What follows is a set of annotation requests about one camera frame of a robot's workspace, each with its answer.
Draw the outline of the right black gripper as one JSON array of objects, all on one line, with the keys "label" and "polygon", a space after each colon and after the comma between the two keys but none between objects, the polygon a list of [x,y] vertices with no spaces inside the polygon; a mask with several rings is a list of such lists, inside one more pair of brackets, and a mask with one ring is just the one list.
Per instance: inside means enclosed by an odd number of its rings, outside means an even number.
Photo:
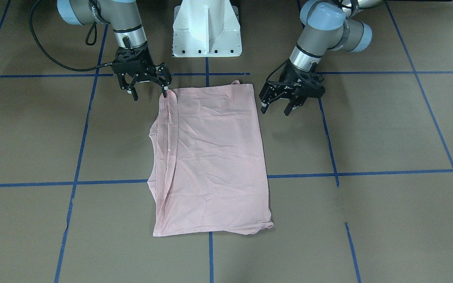
[{"label": "right black gripper", "polygon": [[133,100],[138,100],[136,82],[154,82],[161,86],[162,95],[167,98],[167,89],[171,84],[171,74],[165,63],[153,63],[149,45],[125,49],[119,47],[111,68],[119,82],[120,88],[127,88]]}]

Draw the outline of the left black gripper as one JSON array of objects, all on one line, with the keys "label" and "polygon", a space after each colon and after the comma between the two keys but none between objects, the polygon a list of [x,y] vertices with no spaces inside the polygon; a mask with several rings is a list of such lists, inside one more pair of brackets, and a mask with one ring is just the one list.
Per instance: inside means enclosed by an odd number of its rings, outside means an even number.
[{"label": "left black gripper", "polygon": [[284,115],[289,116],[291,111],[301,106],[307,98],[321,98],[325,93],[322,85],[324,78],[316,73],[317,63],[312,62],[310,70],[300,70],[290,61],[284,61],[266,78],[259,94],[262,114],[265,114],[269,105],[279,99],[288,99]]}]

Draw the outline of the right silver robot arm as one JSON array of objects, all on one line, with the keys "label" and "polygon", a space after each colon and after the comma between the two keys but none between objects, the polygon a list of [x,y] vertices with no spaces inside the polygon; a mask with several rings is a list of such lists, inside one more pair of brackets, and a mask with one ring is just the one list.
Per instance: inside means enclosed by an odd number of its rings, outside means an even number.
[{"label": "right silver robot arm", "polygon": [[165,63],[153,63],[135,0],[58,0],[61,18],[72,25],[111,25],[119,48],[109,63],[119,86],[137,101],[136,83],[154,82],[167,97],[171,74]]}]

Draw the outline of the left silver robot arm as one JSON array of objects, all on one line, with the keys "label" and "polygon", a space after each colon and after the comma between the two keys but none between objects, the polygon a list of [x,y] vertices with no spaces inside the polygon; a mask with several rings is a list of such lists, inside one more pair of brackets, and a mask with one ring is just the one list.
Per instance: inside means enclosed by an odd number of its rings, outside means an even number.
[{"label": "left silver robot arm", "polygon": [[266,78],[259,94],[261,112],[279,99],[287,99],[289,115],[309,98],[325,93],[323,78],[316,68],[328,51],[361,52],[372,41],[372,29],[353,19],[360,11],[383,5],[382,0],[309,0],[300,10],[304,28],[291,55],[276,68],[278,80]]}]

